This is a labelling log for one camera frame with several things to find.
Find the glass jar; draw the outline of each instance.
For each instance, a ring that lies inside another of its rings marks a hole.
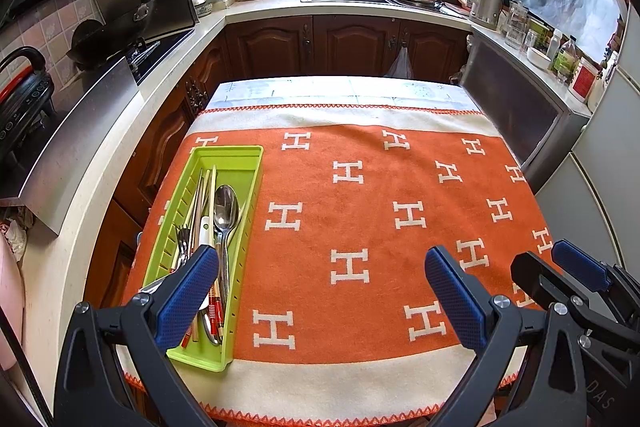
[[[522,47],[529,29],[527,15],[529,15],[529,10],[521,2],[511,3],[506,25],[507,34],[504,37],[504,41],[517,50]]]

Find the brown cabinet door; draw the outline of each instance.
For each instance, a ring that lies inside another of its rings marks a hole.
[[[447,26],[402,21],[400,46],[408,47],[414,78],[449,84],[449,77],[466,63],[467,35]]]
[[[314,17],[317,74],[384,76],[396,57],[399,22],[386,17]]]
[[[313,69],[313,18],[278,17],[231,24],[226,43],[234,78],[300,76]]]
[[[223,82],[233,80],[224,33],[213,39],[185,74],[195,112],[207,107],[213,93]]]
[[[183,77],[146,128],[113,195],[141,227],[191,122]]]
[[[120,305],[140,232],[142,228],[111,200],[95,241],[84,286],[84,300],[94,308]]]

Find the black cable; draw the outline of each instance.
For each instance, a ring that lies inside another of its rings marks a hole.
[[[47,424],[47,427],[53,426],[53,416],[51,415],[51,411],[49,410],[49,406],[47,402],[44,400],[44,396],[42,396],[42,391],[38,386],[38,381],[36,377],[33,375],[33,371],[31,370],[31,365],[29,365],[29,361],[22,350],[22,346],[20,342],[18,342],[18,338],[15,336],[14,330],[9,324],[9,320],[4,315],[4,310],[2,306],[0,306],[0,331],[4,333],[4,337],[11,347],[11,350],[14,353],[15,359],[20,366],[20,370],[24,375],[24,380],[26,380],[27,385],[29,386],[29,390],[31,391],[31,396],[36,402],[38,409],[40,410],[40,414],[44,422]]]

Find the screw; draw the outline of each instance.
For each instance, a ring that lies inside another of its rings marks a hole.
[[[76,313],[86,313],[89,311],[89,303],[86,301],[78,302],[76,304]]]
[[[554,304],[554,311],[558,315],[566,315],[566,312],[568,310],[567,310],[566,306],[564,304],[562,304],[562,302],[556,302],[556,304]]]
[[[584,349],[589,349],[591,347],[591,339],[587,337],[587,335],[580,335],[578,344],[580,344]]]
[[[494,297],[494,304],[498,306],[498,308],[508,308],[511,301],[506,295],[496,295]]]
[[[150,298],[151,297],[149,296],[148,293],[137,293],[133,295],[133,297],[131,298],[131,301],[133,302],[133,304],[136,304],[137,306],[144,306],[146,303],[149,302]]]

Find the green plastic tray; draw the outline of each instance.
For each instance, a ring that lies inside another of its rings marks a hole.
[[[164,215],[151,259],[146,267],[143,286],[169,273],[177,246],[174,223],[184,224],[200,169],[204,171],[216,166],[216,188],[220,185],[231,185],[238,196],[238,205],[240,208],[244,207],[244,211],[234,238],[228,246],[230,283],[222,345],[214,346],[209,342],[202,322],[198,320],[200,341],[191,341],[186,348],[178,346],[169,349],[167,355],[170,359],[219,372],[224,371],[227,363],[234,358],[244,261],[262,181],[261,160],[262,147],[258,145],[196,147],[187,160]]]

